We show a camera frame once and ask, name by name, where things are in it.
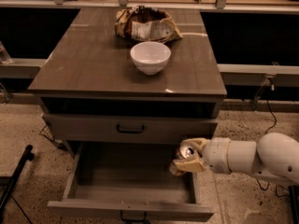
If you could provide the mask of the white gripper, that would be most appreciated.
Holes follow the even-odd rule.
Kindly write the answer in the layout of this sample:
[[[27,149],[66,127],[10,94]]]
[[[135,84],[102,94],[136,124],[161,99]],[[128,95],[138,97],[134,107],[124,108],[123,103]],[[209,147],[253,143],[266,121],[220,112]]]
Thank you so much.
[[[191,147],[198,154],[202,153],[203,159],[209,169],[216,174],[230,174],[228,165],[228,149],[231,140],[229,138],[190,138],[183,140],[182,147]],[[204,164],[200,160],[173,160],[175,166],[183,172],[201,173],[205,171]]]

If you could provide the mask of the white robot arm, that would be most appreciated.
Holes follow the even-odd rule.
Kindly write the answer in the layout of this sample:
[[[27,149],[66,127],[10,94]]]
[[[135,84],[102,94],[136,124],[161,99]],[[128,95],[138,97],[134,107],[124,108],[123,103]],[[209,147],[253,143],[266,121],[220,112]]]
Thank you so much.
[[[299,143],[283,133],[268,133],[258,142],[230,138],[183,140],[170,162],[173,175],[241,173],[284,186],[299,185]]]

